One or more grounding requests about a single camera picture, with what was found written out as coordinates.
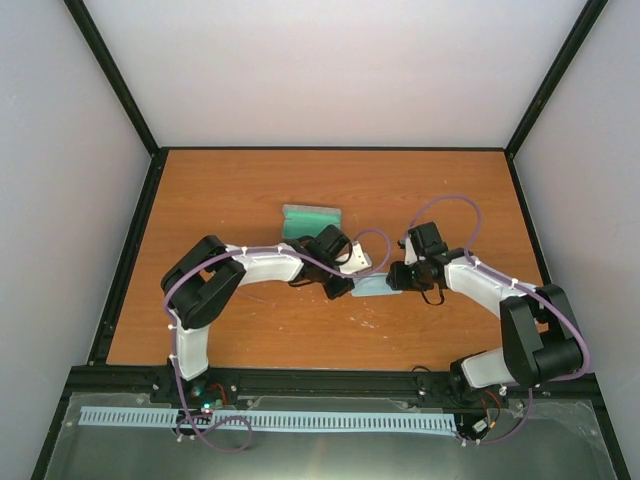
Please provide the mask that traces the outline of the light blue cleaning cloth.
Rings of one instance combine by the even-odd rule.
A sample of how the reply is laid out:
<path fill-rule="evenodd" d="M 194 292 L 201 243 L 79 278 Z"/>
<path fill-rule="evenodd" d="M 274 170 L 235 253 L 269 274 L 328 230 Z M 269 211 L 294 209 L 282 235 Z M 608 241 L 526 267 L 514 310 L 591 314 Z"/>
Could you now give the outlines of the light blue cleaning cloth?
<path fill-rule="evenodd" d="M 354 288 L 350 291 L 355 298 L 391 296 L 401 293 L 401 290 L 394 290 L 387 284 L 386 273 L 375 273 L 355 279 Z"/>

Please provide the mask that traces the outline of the grey felt glasses case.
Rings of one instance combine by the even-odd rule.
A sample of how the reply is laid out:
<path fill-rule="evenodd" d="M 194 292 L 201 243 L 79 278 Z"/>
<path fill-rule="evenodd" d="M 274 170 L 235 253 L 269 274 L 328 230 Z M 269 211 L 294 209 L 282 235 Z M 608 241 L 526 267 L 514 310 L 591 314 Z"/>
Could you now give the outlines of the grey felt glasses case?
<path fill-rule="evenodd" d="M 339 208 L 285 204 L 282 212 L 283 239 L 315 237 L 329 225 L 341 227 L 342 211 Z"/>

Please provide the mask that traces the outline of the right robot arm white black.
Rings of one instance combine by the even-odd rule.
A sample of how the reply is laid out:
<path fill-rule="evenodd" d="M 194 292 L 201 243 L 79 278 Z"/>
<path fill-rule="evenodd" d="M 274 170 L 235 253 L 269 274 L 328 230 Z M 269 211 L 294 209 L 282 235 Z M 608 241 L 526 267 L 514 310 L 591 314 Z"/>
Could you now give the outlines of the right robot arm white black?
<path fill-rule="evenodd" d="M 444 303 L 449 290 L 499 320 L 499 348 L 451 363 L 450 391 L 457 400 L 488 387 L 532 388 L 584 373 L 587 347 L 562 288 L 520 282 L 462 248 L 449 248 L 433 222 L 410 228 L 399 246 L 405 257 L 391 264 L 386 277 L 392 290 L 418 292 L 436 306 Z"/>

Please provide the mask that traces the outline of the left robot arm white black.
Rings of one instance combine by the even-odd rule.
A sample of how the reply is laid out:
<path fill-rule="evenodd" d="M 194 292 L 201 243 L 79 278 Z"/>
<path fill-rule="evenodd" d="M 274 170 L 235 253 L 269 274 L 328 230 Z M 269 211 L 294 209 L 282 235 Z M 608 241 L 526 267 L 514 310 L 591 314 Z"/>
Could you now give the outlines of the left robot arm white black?
<path fill-rule="evenodd" d="M 190 403 L 206 395 L 209 329 L 238 288 L 264 282 L 317 283 L 333 300 L 351 291 L 355 276 L 370 267 L 360 243 L 333 225 L 315 236 L 274 246 L 240 247 L 214 235 L 202 238 L 161 281 L 163 308 L 173 331 L 174 392 Z"/>

